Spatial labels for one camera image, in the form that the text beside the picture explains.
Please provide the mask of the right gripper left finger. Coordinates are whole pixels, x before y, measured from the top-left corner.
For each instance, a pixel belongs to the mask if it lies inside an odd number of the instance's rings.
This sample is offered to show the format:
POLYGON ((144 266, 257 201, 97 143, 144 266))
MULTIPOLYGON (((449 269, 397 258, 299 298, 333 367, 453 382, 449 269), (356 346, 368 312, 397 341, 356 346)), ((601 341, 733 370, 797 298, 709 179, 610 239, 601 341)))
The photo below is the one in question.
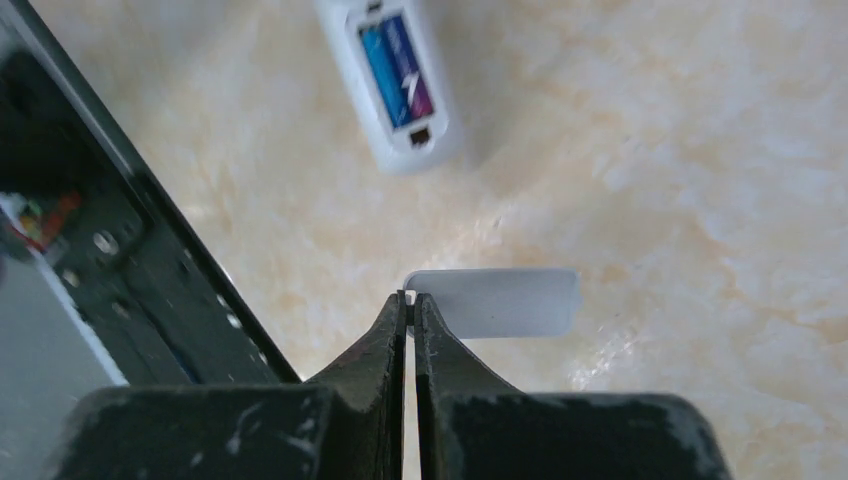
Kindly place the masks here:
POLYGON ((398 479, 407 304, 298 384, 114 387, 84 397, 50 479, 398 479))

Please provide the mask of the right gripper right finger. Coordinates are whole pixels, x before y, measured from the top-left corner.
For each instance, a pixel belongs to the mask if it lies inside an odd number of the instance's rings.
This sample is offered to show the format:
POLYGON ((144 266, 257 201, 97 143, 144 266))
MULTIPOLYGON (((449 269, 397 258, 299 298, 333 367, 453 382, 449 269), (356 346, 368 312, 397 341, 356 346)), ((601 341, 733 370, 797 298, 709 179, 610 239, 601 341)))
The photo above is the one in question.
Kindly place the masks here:
POLYGON ((435 299, 413 310, 425 479, 729 479, 706 418, 659 393, 525 393, 449 330, 435 299))

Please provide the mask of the white battery cover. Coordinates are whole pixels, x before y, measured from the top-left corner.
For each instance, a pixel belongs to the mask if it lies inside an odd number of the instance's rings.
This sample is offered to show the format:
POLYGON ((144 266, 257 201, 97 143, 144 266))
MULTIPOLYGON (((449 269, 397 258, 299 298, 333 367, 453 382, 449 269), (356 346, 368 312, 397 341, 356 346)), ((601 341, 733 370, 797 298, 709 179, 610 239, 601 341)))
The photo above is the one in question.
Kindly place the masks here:
POLYGON ((430 295, 460 339, 563 336, 582 303, 570 268, 419 270, 403 290, 410 299, 430 295))

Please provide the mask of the white remote control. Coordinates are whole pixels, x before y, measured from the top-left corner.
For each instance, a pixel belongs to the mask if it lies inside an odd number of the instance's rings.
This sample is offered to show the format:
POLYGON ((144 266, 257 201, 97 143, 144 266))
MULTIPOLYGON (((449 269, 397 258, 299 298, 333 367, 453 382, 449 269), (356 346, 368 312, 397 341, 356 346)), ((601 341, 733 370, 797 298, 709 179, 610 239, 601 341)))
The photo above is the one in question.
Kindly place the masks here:
POLYGON ((314 6, 378 169, 410 175, 459 156, 463 123, 424 2, 314 6))

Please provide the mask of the purple AAA battery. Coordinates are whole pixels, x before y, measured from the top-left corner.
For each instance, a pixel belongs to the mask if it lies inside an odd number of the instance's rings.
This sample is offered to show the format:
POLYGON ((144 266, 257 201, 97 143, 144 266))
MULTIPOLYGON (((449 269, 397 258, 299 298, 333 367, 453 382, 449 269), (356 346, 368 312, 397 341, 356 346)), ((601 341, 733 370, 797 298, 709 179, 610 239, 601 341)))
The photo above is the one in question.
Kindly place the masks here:
POLYGON ((433 114, 433 101, 408 35, 403 15, 397 14, 384 19, 380 28, 390 49, 401 93, 411 119, 418 120, 433 114))

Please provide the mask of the blue AAA battery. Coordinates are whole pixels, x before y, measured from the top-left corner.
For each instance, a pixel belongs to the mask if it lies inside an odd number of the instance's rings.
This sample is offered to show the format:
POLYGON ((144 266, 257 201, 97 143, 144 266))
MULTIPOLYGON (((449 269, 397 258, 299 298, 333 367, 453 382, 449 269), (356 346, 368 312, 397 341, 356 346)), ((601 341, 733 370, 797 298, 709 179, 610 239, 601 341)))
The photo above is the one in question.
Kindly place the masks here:
POLYGON ((394 129, 403 127, 411 121, 411 114, 388 40, 376 25, 361 29, 359 34, 389 121, 394 129))

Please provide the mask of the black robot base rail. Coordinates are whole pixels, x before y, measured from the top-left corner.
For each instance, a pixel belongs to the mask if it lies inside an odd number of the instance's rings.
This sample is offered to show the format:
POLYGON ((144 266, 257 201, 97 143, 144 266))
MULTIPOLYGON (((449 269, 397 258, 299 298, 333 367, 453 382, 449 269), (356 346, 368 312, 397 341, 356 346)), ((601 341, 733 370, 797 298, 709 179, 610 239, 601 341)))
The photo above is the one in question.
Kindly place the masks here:
POLYGON ((299 382, 27 1, 1 5, 1 248, 46 271, 121 381, 299 382))

